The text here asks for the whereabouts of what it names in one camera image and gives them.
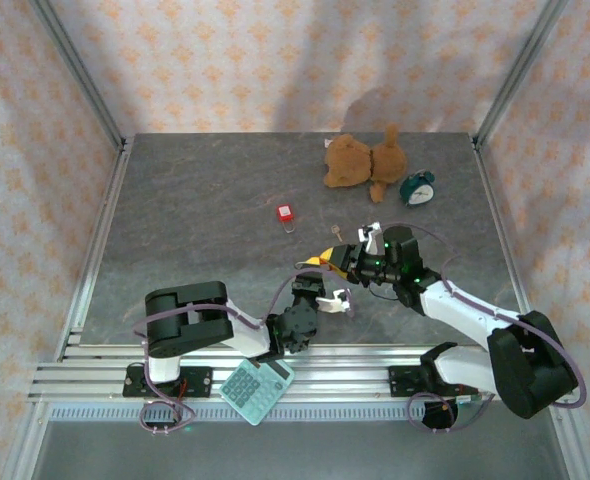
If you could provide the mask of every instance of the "green alarm clock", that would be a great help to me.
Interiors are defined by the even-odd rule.
[[[399,187],[399,196],[408,205],[421,205],[433,198],[435,175],[428,170],[419,170],[409,175]]]

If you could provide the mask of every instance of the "wall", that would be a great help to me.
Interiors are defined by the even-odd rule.
[[[473,132],[545,1],[52,3],[132,135]]]
[[[531,305],[587,376],[590,418],[590,0],[569,2],[484,156]]]
[[[0,1],[0,474],[115,153],[25,0]]]

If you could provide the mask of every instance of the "brown teddy bear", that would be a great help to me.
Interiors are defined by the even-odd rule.
[[[397,144],[397,126],[392,124],[386,127],[384,143],[372,150],[352,135],[340,135],[328,146],[324,161],[328,165],[326,186],[351,187],[370,178],[371,200],[375,203],[384,200],[386,187],[402,178],[408,166],[406,155]]]
[[[324,176],[327,187],[352,187],[371,177],[371,149],[348,133],[331,142],[324,161],[328,165]]]

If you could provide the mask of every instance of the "metal frame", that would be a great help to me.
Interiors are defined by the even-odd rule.
[[[113,221],[115,207],[117,206],[117,199],[122,187],[124,175],[126,174],[126,167],[128,159],[130,158],[131,149],[133,147],[133,138],[128,138],[124,142],[124,146],[117,153],[113,170],[109,177],[102,205],[97,215],[95,226],[93,228],[93,235],[86,252],[84,259],[84,268],[77,280],[71,306],[66,316],[64,329],[60,335],[55,351],[53,361],[60,361],[66,347],[67,338],[73,329],[80,329],[84,326],[86,321],[86,313],[91,302],[93,289],[95,288],[95,281],[99,273],[104,247],[108,238],[108,232]]]
[[[124,143],[124,139],[119,132],[117,123],[113,119],[110,110],[104,103],[102,95],[95,86],[88,70],[79,53],[75,49],[66,29],[57,16],[55,9],[49,0],[29,0],[35,13],[44,24],[46,31],[50,35],[53,43],[57,47],[64,63],[70,70],[71,74],[77,81],[82,93],[88,100],[89,105],[95,112],[97,119],[102,125],[106,136],[109,138],[115,149],[118,149]]]
[[[53,403],[49,421],[52,422],[133,422],[139,419],[141,407],[133,403]],[[196,422],[245,422],[226,402],[192,403]],[[410,409],[413,420],[424,417],[424,405]],[[153,405],[144,414],[147,422],[171,422],[170,409]],[[392,422],[407,420],[403,402],[335,402],[284,403],[275,405],[262,423],[272,422]]]
[[[482,153],[478,148],[476,148],[474,141],[473,152],[475,154],[480,174],[482,176],[482,183],[484,184],[484,189],[486,190],[486,195],[490,203],[493,219],[495,220],[497,234],[499,236],[500,243],[502,244],[504,257],[506,258],[506,264],[508,265],[511,281],[513,282],[517,302],[522,312],[529,312],[531,311],[531,307],[528,302],[526,290],[524,289],[524,283],[517,268],[515,267],[515,262],[513,261],[509,240],[506,236],[504,222],[499,215],[495,193],[489,181],[488,173],[486,172],[486,166],[484,165]],[[574,400],[575,399],[562,398],[563,402],[570,402]],[[550,407],[548,410],[551,414],[551,417],[553,418],[555,433],[557,435],[560,448],[562,449],[569,478],[571,480],[584,480],[590,478],[590,441],[586,432],[585,426],[588,425],[588,423],[584,412],[581,410],[568,410],[558,407]]]
[[[131,141],[124,141],[108,108],[95,87],[79,54],[75,50],[49,0],[30,0],[38,17],[53,38],[60,54],[98,116],[111,142],[123,148],[118,154],[106,189],[103,208],[98,216],[95,232],[86,255],[85,268],[80,276],[66,328],[62,333],[52,363],[40,364],[30,389],[29,400],[36,402],[20,425],[4,477],[30,478],[37,462],[46,426],[53,419],[55,408],[110,405],[111,409],[129,408],[141,400],[124,399],[121,389],[125,366],[142,359],[139,347],[80,346],[83,327],[106,238],[110,229],[119,190],[124,177]],[[482,182],[489,199],[491,212],[508,265],[509,274],[522,311],[530,310],[526,292],[515,268],[508,239],[499,215],[495,196],[480,153],[481,147],[497,126],[511,99],[518,90],[528,69],[539,54],[546,38],[568,0],[549,0],[537,20],[533,32],[518,55],[500,92],[494,100],[479,131],[471,138]],[[339,402],[341,405],[388,405],[390,393],[386,368],[391,364],[417,364],[419,356],[430,347],[400,347],[394,345],[314,346],[306,354],[288,359],[298,370],[298,380],[285,395],[286,405]],[[187,355],[182,363],[214,367],[213,397],[196,401],[198,409],[220,408],[223,400],[217,394],[222,381],[241,360],[241,356],[227,348],[213,347]],[[558,441],[572,479],[590,478],[590,449],[585,431],[583,412],[549,409],[553,417]]]
[[[567,3],[568,0],[549,0],[544,6],[524,48],[515,59],[515,63],[511,67],[506,80],[504,80],[504,84],[500,88],[497,97],[495,97],[478,132],[473,137],[473,143],[477,150],[484,146],[497,126]]]

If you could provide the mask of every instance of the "teal calculator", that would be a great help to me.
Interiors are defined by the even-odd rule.
[[[251,425],[259,425],[293,381],[295,372],[282,360],[244,360],[219,390],[220,395]]]

